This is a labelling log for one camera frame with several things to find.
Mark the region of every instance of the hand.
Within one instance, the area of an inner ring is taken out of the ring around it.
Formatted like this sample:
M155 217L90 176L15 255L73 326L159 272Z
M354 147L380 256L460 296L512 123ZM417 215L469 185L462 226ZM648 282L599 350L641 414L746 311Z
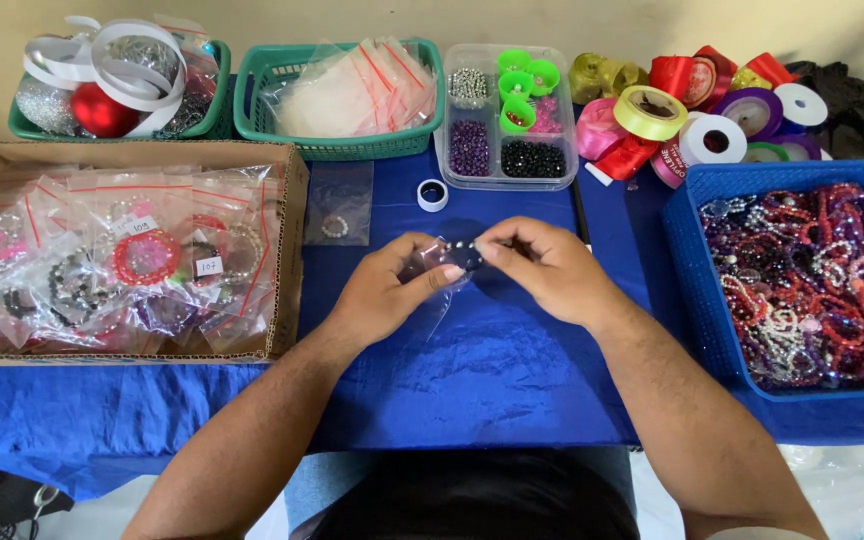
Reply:
M611 307L625 299L582 240L564 228L512 217L483 232L475 247L543 310L593 334L608 320Z
M428 234L406 232L367 254L322 325L351 339L360 350L388 338L433 292L465 273L454 264L442 264L404 285L399 281L412 253L434 240Z

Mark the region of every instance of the person's right hand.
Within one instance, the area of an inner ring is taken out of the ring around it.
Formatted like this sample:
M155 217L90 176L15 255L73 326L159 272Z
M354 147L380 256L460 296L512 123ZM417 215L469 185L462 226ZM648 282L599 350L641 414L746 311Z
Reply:
M475 247L543 310L590 332L625 298L582 240L564 228L512 217L483 232Z

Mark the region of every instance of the red ornament ball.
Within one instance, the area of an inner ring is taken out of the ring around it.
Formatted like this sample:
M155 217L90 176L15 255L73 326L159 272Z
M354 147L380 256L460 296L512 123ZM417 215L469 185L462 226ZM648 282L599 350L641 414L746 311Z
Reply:
M76 88L69 107L78 124L98 138L122 137L138 126L138 111L109 97L95 82Z

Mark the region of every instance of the white ribbon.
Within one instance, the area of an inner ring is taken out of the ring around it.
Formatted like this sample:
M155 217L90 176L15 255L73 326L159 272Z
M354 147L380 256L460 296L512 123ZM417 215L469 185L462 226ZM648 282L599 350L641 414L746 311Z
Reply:
M23 66L29 74L46 85L74 91L82 83L96 83L108 97L122 105L150 113L125 137L149 137L162 129L183 104L186 91L186 58L168 30L148 21L117 19L100 26L89 17L72 15L70 24L98 29L92 42L83 35L71 39L37 37L25 46ZM109 56L109 44L126 36L152 38L168 45L178 57L180 68L170 81L155 70ZM33 60L42 57L43 69Z

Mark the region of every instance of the person's left hand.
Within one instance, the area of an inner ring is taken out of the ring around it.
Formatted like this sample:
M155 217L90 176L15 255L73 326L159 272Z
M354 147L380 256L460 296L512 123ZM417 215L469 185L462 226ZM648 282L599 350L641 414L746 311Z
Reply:
M412 253L434 240L428 234L406 232L367 254L322 325L342 333L342 338L360 349L388 338L433 292L465 273L454 264L442 264L404 285L399 281L398 275Z

